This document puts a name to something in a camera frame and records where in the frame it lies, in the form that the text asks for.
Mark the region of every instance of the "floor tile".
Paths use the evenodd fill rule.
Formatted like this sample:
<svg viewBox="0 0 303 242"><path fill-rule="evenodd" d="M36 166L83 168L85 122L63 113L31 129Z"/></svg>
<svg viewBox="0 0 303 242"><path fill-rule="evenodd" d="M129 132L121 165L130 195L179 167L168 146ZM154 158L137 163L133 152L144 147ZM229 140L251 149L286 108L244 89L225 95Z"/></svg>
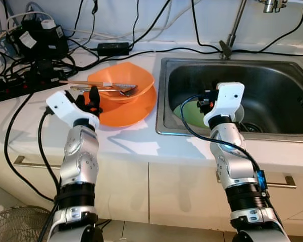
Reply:
<svg viewBox="0 0 303 242"><path fill-rule="evenodd" d="M128 242L224 242L220 231L126 222L123 237Z"/></svg>
<svg viewBox="0 0 303 242"><path fill-rule="evenodd" d="M234 232L224 232L224 241L225 242L232 242L232 239L236 233ZM290 236L289 239L291 242L303 242L303 237L302 236Z"/></svg>
<svg viewBox="0 0 303 242"><path fill-rule="evenodd" d="M124 221L112 220L106 227L103 228L103 239L105 242L117 241L121 238Z"/></svg>
<svg viewBox="0 0 303 242"><path fill-rule="evenodd" d="M289 239L291 242L303 242L303 237L301 236L290 236Z"/></svg>

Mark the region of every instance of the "cabinet handle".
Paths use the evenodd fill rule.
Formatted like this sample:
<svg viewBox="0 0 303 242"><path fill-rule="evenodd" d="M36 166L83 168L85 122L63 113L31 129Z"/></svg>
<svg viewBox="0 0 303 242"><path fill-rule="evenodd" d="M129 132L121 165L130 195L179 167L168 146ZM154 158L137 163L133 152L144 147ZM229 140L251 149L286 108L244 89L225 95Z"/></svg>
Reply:
<svg viewBox="0 0 303 242"><path fill-rule="evenodd" d="M27 163L27 162L23 162L25 159L25 156L23 155L18 155L17 159L14 162L15 166L22 166L22 167L32 167L32 168L45 168L46 166L45 164L39 164L39 163ZM61 166L60 165L50 165L50 167L52 169L60 169Z"/></svg>
<svg viewBox="0 0 303 242"><path fill-rule="evenodd" d="M217 182L221 183L218 173L216 172ZM286 183L267 183L267 186L272 188L289 188L289 189L296 189L297 186L292 176L285 176Z"/></svg>

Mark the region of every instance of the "faucet handle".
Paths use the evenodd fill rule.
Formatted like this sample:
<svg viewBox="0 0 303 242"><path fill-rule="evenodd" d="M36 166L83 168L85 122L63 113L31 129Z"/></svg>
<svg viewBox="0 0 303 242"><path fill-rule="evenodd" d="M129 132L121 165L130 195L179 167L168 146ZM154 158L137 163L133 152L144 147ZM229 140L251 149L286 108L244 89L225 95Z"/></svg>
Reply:
<svg viewBox="0 0 303 242"><path fill-rule="evenodd" d="M222 54L221 54L221 58L224 59L230 59L231 55L232 55L232 50L229 48L229 46L222 40L219 41L219 44L221 46L222 49Z"/></svg>

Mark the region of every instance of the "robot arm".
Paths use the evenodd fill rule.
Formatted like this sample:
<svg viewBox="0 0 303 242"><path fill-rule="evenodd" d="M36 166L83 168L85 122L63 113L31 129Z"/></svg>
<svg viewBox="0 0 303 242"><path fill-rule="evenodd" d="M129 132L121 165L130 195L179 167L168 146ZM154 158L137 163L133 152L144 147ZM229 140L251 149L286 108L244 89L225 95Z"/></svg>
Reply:
<svg viewBox="0 0 303 242"><path fill-rule="evenodd" d="M220 83L217 91L213 109L204 117L205 125L211 129L211 138L245 149L245 139L232 121L240 107L244 85ZM199 106L205 102L209 100L200 100ZM233 241L290 241L270 206L263 171L240 150L229 145L211 142L210 149L231 208L231 224L238 231Z"/></svg>
<svg viewBox="0 0 303 242"><path fill-rule="evenodd" d="M97 88L90 92L90 104L84 97L77 100L68 92L57 92L46 102L51 110L66 122L69 130L61 165L60 193L55 197L58 210L54 214L48 241L103 242L96 226L94 187L98 173L96 154L98 141L95 129L99 127L99 95ZM90 113L94 107L97 111Z"/></svg>

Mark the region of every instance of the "green plate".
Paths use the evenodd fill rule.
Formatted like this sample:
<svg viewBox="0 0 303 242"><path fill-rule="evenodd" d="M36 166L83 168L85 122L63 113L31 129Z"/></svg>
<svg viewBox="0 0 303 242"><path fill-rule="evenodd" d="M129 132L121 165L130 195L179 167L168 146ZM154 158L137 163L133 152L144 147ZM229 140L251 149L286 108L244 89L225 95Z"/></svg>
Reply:
<svg viewBox="0 0 303 242"><path fill-rule="evenodd" d="M200 109L196 106L196 103L197 101L190 101L185 104L183 109L184 118L186 122L190 125L207 129L208 127L205 126L203 123L204 114L200 113ZM178 105L174 109L174 114L181 119L180 106L181 105Z"/></svg>

